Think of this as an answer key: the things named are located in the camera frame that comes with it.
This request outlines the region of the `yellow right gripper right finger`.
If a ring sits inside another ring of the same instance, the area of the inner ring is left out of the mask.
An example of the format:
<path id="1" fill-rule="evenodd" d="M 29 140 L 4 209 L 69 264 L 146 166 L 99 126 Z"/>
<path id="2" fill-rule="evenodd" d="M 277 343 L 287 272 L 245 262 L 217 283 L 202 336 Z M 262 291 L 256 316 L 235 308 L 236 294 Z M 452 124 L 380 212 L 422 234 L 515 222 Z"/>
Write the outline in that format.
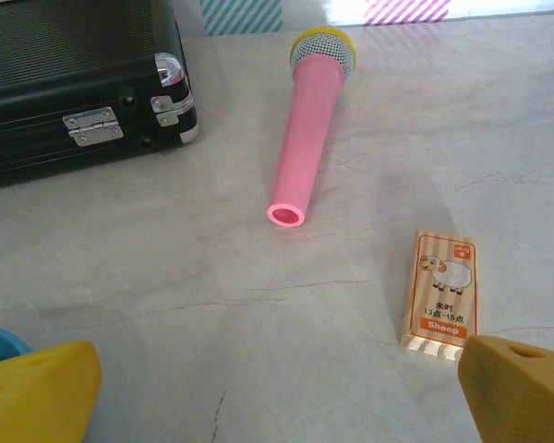
<path id="1" fill-rule="evenodd" d="M 554 442 L 554 351 L 468 338 L 458 378 L 484 442 Z"/>

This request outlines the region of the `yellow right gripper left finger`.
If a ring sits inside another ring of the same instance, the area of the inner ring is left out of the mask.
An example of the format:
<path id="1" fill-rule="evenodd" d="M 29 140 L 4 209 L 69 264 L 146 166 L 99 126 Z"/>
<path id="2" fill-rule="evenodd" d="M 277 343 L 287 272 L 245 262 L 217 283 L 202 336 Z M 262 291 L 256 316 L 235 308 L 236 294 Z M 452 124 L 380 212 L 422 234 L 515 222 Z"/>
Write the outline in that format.
<path id="1" fill-rule="evenodd" d="M 81 442 L 102 370 L 90 341 L 0 362 L 0 442 Z"/>

